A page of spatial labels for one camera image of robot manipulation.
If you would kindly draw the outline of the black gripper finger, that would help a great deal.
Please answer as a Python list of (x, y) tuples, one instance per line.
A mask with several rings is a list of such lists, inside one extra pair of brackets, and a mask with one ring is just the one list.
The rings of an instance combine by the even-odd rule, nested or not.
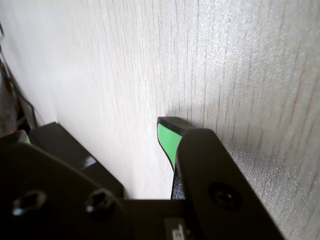
[(26, 142), (19, 131), (0, 140), (0, 237), (3, 240), (130, 240), (113, 194)]
[(157, 119), (158, 142), (178, 172), (203, 240), (280, 240), (282, 234), (215, 132), (174, 116)]

